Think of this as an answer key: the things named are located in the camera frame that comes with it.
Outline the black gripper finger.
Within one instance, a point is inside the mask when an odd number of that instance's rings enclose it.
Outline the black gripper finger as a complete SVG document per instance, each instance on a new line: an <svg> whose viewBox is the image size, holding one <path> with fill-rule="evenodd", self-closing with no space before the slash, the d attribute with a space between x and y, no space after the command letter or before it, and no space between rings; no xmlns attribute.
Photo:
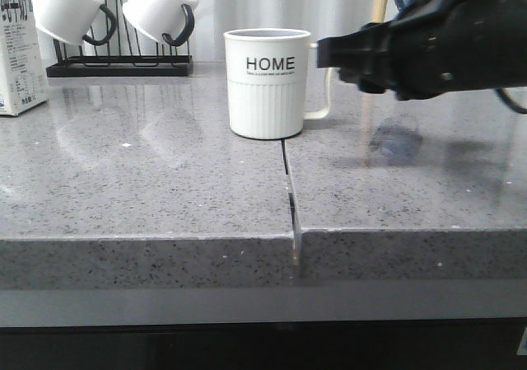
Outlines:
<svg viewBox="0 0 527 370"><path fill-rule="evenodd" d="M390 23L368 23L349 35L317 42L318 68L372 68L389 55Z"/></svg>
<svg viewBox="0 0 527 370"><path fill-rule="evenodd" d="M385 68L376 68L371 72L339 68L338 76L341 81L356 84L360 91L368 94L383 94L395 90L389 71Z"/></svg>

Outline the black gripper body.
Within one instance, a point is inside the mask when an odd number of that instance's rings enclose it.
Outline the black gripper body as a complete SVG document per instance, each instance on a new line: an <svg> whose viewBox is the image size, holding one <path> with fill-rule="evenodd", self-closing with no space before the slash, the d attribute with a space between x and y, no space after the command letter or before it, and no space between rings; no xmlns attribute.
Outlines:
<svg viewBox="0 0 527 370"><path fill-rule="evenodd" d="M526 84L526 0L412 0L390 41L401 100Z"/></svg>

